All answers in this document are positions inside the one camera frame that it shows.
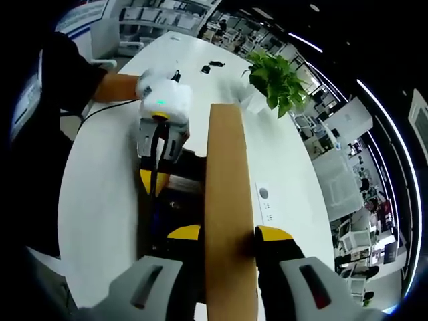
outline potted plant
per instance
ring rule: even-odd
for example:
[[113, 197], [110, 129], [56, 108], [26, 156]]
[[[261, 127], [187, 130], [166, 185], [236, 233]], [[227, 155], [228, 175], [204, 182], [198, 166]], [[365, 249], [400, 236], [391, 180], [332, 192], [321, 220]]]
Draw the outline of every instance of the potted plant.
[[249, 83], [265, 96], [271, 110], [278, 107], [278, 118], [294, 106], [303, 107], [307, 97], [303, 81], [291, 70], [287, 60], [269, 56], [264, 51], [250, 53], [249, 60], [253, 63], [249, 67]]

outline white table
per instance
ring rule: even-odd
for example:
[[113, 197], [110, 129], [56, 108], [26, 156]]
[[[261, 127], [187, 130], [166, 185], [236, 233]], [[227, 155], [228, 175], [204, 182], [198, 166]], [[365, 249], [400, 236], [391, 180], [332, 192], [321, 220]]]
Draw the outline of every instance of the white table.
[[[200, 69], [211, 60], [222, 68]], [[248, 83], [249, 63], [210, 43], [167, 33], [121, 70], [140, 75], [149, 67], [176, 68], [193, 89], [191, 137], [185, 148], [207, 152], [210, 105], [236, 102]], [[92, 111], [105, 105], [95, 104]], [[136, 260], [138, 158], [135, 134], [139, 102], [89, 119], [79, 131], [62, 181], [58, 238], [64, 273], [78, 307], [93, 306], [109, 283]], [[290, 117], [263, 110], [243, 113], [251, 179], [254, 224], [261, 225], [255, 182], [267, 183], [276, 212], [275, 226], [291, 233], [307, 256], [333, 269], [330, 226], [322, 192], [304, 144]]]

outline black shirt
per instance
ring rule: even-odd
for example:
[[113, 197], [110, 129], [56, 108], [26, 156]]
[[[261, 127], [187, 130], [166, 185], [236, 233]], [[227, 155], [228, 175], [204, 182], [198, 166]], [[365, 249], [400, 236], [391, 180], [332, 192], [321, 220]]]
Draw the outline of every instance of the black shirt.
[[60, 131], [60, 110], [81, 114], [105, 74], [64, 34], [53, 33], [43, 47], [40, 103], [11, 144], [11, 214], [20, 220], [19, 238], [42, 253], [59, 255], [58, 198], [72, 147]]

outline cardboard box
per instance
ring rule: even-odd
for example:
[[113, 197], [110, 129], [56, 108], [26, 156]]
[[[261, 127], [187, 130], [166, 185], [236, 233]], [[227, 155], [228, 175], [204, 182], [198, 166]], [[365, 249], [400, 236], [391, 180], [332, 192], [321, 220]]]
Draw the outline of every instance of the cardboard box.
[[235, 105], [211, 105], [205, 181], [208, 320], [257, 320], [251, 191], [241, 111]]

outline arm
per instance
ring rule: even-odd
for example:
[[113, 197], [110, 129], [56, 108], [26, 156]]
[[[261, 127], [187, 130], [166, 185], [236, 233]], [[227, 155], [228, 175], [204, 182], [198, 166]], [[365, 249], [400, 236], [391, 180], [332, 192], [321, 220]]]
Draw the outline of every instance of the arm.
[[138, 76], [106, 74], [92, 98], [96, 102], [117, 102], [138, 99], [135, 92], [137, 81]]

